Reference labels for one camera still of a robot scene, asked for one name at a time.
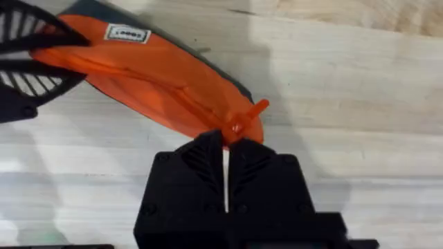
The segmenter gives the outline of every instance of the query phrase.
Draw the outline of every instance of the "white label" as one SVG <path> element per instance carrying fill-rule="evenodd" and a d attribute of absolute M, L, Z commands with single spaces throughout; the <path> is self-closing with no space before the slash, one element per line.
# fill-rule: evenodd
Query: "white label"
<path fill-rule="evenodd" d="M 105 40 L 119 40 L 146 44 L 151 36 L 151 30 L 142 30 L 123 24 L 109 24 Z"/>

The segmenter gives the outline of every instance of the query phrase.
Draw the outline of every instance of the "gap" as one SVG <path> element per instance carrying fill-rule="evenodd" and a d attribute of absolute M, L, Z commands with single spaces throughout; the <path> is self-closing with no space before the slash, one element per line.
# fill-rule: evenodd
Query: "gap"
<path fill-rule="evenodd" d="M 229 150 L 223 149 L 224 211 L 226 213 L 229 213 L 229 189 L 228 189 L 229 158 L 230 158 Z"/>

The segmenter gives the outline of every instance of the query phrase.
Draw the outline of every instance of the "light wood table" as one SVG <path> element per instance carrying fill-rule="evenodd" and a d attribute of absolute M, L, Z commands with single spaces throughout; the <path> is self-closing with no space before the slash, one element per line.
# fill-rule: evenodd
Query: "light wood table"
<path fill-rule="evenodd" d="M 341 211 L 351 237 L 443 246 L 443 2 L 111 2 L 269 99 L 266 145 L 299 157 L 317 209 Z M 152 159 L 189 138 L 87 83 L 40 111 L 0 125 L 0 245 L 135 248 Z"/>

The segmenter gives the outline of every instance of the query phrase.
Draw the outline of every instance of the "orange plastic part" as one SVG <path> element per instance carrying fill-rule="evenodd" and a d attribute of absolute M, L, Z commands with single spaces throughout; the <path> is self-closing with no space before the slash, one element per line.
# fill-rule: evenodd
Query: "orange plastic part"
<path fill-rule="evenodd" d="M 87 81 L 106 95 L 187 136 L 221 129 L 227 145 L 243 137 L 263 142 L 258 115 L 269 102 L 253 105 L 231 82 L 173 43 L 154 33 L 146 44 L 106 40 L 108 23 L 77 15 L 60 19 L 91 45 L 36 50 L 34 59 L 87 74 Z"/>

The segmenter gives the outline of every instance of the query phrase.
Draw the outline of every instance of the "black plastic part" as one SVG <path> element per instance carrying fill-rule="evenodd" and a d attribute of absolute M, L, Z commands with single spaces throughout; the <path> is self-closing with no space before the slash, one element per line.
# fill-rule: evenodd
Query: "black plastic part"
<path fill-rule="evenodd" d="M 112 245 L 68 245 L 68 246 L 10 246 L 0 249 L 114 249 Z"/>
<path fill-rule="evenodd" d="M 349 240 L 340 213 L 317 213 L 295 156 L 243 139 L 230 148 L 225 212 L 222 134 L 157 154 L 134 234 L 140 249 L 377 249 Z"/>
<path fill-rule="evenodd" d="M 0 15 L 4 20 L 0 55 L 7 58 L 0 59 L 0 123 L 34 118 L 37 107 L 65 94 L 86 75 L 16 54 L 54 46 L 88 46 L 89 41 L 51 13 L 18 0 L 0 0 Z M 33 111 L 23 112 L 23 106 Z"/>

